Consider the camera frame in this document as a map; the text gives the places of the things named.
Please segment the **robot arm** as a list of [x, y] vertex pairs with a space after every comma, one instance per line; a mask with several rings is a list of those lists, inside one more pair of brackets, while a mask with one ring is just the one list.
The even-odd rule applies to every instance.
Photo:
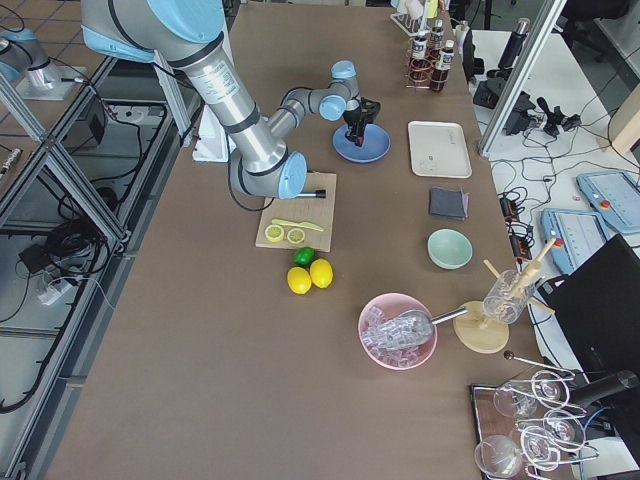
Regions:
[[355, 67], [343, 60], [332, 67], [327, 88], [292, 89], [263, 118], [223, 49], [226, 22], [219, 1], [84, 1], [81, 16], [90, 49], [141, 63], [161, 54], [185, 73], [234, 141], [229, 183], [247, 195], [291, 199], [303, 191], [306, 159], [285, 138], [307, 115], [344, 120], [346, 139], [362, 146], [380, 111], [378, 102], [361, 96]]

